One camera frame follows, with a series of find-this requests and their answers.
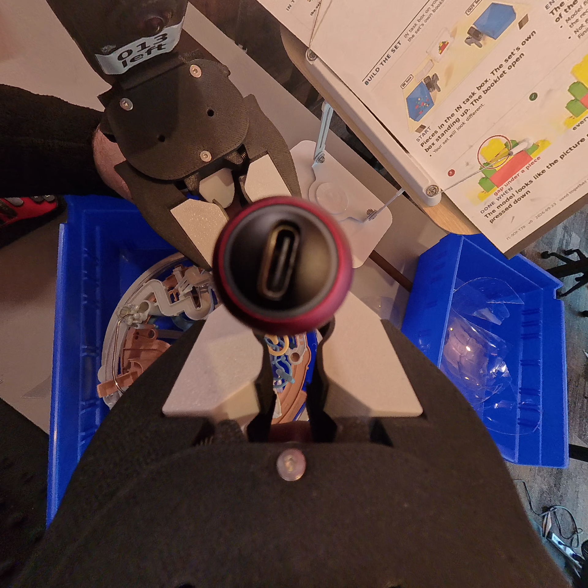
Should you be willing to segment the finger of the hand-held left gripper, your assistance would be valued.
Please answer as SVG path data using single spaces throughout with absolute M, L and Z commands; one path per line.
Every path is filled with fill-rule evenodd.
M 187 201 L 171 210 L 208 266 L 212 266 L 217 238 L 228 221 L 227 208 L 235 198 L 230 169 L 222 168 L 200 181 Z
M 247 173 L 239 176 L 239 183 L 248 203 L 288 195 L 288 187 L 269 155 L 251 162 Z

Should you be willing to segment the black office chair base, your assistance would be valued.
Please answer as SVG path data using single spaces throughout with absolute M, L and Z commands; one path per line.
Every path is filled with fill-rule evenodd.
M 562 299 L 587 285 L 587 255 L 580 249 L 568 249 L 562 254 L 544 251 L 540 254 L 540 257 L 542 259 L 557 258 L 563 262 L 562 265 L 547 270 L 549 274 L 560 281 L 563 281 L 563 278 L 568 276 L 579 275 L 579 277 L 575 278 L 576 284 L 573 287 L 556 295 L 558 299 Z

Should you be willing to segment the person's left hand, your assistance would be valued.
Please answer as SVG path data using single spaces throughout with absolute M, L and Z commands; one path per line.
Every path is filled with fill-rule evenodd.
M 132 202 L 127 184 L 115 170 L 117 165 L 126 161 L 118 144 L 111 142 L 100 128 L 97 128 L 92 139 L 92 148 L 94 163 L 101 180 L 122 198 Z

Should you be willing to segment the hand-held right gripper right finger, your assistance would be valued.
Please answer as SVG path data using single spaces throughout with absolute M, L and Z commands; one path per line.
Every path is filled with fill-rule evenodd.
M 332 442 L 342 422 L 419 417 L 421 403 L 389 334 L 399 332 L 355 296 L 322 328 L 306 408 L 315 442 Z

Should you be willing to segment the person's black clothing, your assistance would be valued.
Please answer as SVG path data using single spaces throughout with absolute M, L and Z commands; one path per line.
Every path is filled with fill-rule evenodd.
M 48 434 L 1 401 L 1 587 L 11 587 L 43 538 Z

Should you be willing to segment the blue storage bin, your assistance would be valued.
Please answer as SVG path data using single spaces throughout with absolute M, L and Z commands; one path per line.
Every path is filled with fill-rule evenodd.
M 564 306 L 556 298 L 556 278 L 520 254 L 506 259 L 484 236 L 449 235 L 421 255 L 401 330 L 440 368 L 453 293 L 479 277 L 503 280 L 525 303 L 501 325 L 465 319 L 511 346 L 505 361 L 515 389 L 523 401 L 536 401 L 541 409 L 533 433 L 490 435 L 512 463 L 568 467 Z
M 56 279 L 47 525 L 81 455 L 108 414 L 96 391 L 102 343 L 119 300 L 175 250 L 129 202 L 67 196 Z

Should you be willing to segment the white stand base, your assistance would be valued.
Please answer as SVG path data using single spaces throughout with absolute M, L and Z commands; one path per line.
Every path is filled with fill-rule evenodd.
M 333 108 L 323 106 L 317 143 L 302 141 L 290 153 L 302 196 L 320 205 L 349 240 L 352 265 L 361 267 L 392 224 L 392 214 L 378 198 L 326 151 Z

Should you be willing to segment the person's left forearm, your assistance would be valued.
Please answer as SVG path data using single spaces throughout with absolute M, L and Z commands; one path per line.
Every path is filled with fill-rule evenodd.
M 94 109 L 1 85 L 1 197 L 118 197 L 93 159 L 101 119 Z

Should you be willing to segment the brown wooden post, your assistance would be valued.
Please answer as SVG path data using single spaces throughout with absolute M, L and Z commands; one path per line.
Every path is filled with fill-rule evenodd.
M 409 280 L 405 275 L 403 275 L 401 271 L 396 269 L 391 263 L 386 261 L 386 259 L 382 255 L 373 250 L 369 255 L 369 259 L 373 261 L 387 275 L 389 275 L 394 281 L 399 283 L 399 285 L 402 288 L 404 288 L 407 292 L 410 293 L 412 291 L 412 281 Z

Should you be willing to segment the red and black controller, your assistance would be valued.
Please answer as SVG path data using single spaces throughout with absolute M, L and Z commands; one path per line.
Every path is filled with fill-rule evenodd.
M 62 196 L 1 198 L 1 247 L 48 224 L 66 207 Z

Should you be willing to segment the printed instruction sheet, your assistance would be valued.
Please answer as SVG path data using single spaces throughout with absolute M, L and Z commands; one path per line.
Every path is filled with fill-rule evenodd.
M 587 195 L 587 1 L 261 1 L 504 254 Z

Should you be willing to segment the red electric screwdriver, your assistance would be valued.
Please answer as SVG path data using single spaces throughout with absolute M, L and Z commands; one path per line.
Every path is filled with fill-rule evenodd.
M 350 247 L 338 223 L 289 196 L 262 199 L 231 219 L 217 239 L 212 269 L 228 311 L 261 334 L 322 327 L 352 281 Z

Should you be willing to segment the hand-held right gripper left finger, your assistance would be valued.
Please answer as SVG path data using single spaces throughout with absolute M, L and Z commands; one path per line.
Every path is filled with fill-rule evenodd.
M 265 342 L 219 306 L 205 321 L 163 413 L 205 417 L 215 424 L 234 420 L 249 439 L 267 439 L 275 401 Z

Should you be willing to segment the clear plastic dome half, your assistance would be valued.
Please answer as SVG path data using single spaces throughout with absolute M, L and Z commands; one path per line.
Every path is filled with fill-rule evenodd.
M 511 346 L 501 337 L 452 311 L 440 369 L 476 411 L 486 428 L 509 436 L 528 435 L 540 424 L 536 401 L 526 403 L 506 364 Z
M 524 301 L 503 280 L 479 277 L 460 285 L 453 293 L 452 309 L 464 318 L 501 325 Z

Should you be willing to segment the clear maze ball toy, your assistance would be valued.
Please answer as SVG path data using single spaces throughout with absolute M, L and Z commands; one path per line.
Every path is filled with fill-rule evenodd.
M 233 359 L 247 358 L 246 336 L 252 332 L 230 313 L 217 311 L 220 306 L 210 271 L 180 253 L 155 263 L 132 283 L 113 312 L 102 347 L 98 396 L 113 408 L 182 334 L 208 321 L 211 324 L 203 334 L 209 346 L 196 353 L 197 377 L 211 384 L 204 368 L 216 362 L 220 383 L 236 383 L 240 365 Z M 272 423 L 307 421 L 306 388 L 312 379 L 318 334 L 266 334 L 263 340 L 276 396 Z

